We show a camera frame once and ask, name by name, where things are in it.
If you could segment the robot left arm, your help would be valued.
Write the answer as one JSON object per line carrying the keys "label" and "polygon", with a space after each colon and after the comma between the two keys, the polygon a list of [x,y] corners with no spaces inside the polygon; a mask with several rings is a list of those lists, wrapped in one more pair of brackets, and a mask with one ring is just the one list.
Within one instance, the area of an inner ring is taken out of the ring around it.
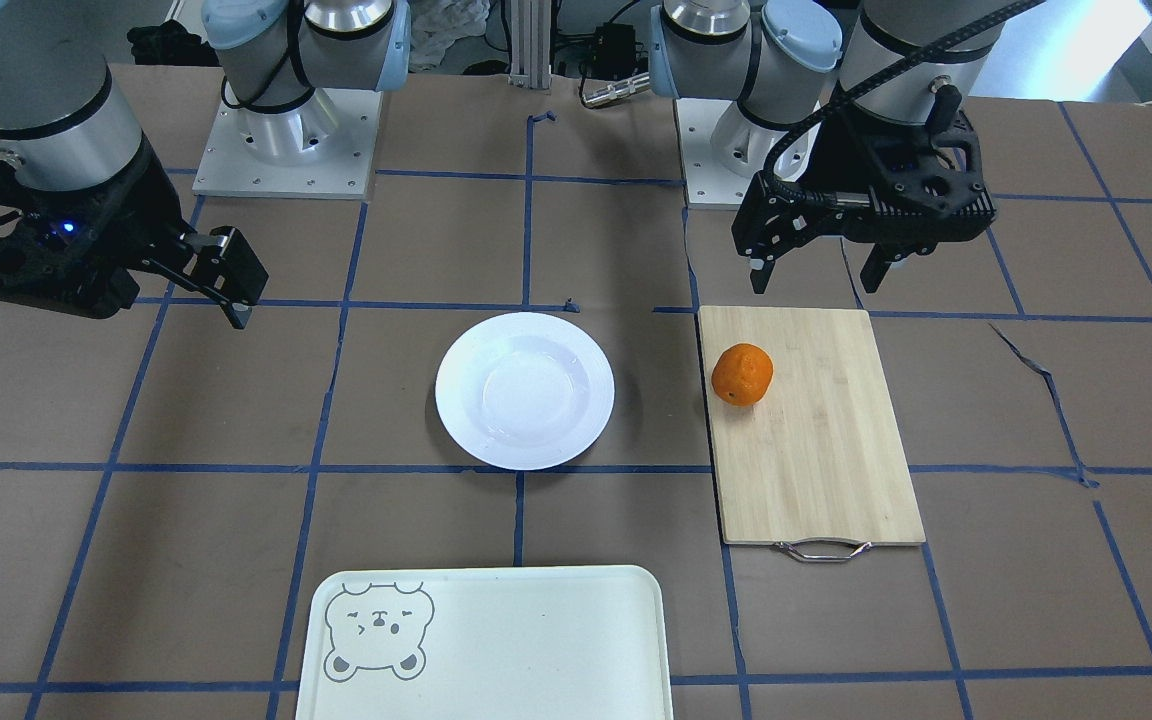
{"label": "robot left arm", "polygon": [[995,222],[963,103],[1006,18],[1028,3],[863,1],[851,29],[814,1],[664,1],[649,18],[655,94],[732,103],[772,141],[721,142],[749,179],[733,247],[765,291],[820,236],[867,243],[861,286]]}

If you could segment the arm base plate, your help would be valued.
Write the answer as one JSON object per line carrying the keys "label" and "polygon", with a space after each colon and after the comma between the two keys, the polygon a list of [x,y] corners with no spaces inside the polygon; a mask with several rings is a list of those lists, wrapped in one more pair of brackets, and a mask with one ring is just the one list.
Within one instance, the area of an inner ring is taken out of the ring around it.
{"label": "arm base plate", "polygon": [[319,88],[279,114],[220,106],[194,191],[252,199],[366,200],[382,92]]}
{"label": "arm base plate", "polygon": [[755,170],[785,132],[755,123],[735,100],[682,97],[675,118],[687,205],[738,209]]}

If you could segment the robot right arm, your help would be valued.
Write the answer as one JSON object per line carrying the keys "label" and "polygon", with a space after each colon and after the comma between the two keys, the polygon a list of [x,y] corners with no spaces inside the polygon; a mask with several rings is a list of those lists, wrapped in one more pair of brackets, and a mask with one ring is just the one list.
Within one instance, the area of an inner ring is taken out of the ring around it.
{"label": "robot right arm", "polygon": [[[195,188],[361,199],[380,96],[410,69],[407,1],[206,1],[223,68]],[[197,232],[100,51],[45,1],[0,1],[0,301],[105,319],[169,279],[247,325],[268,272]]]}

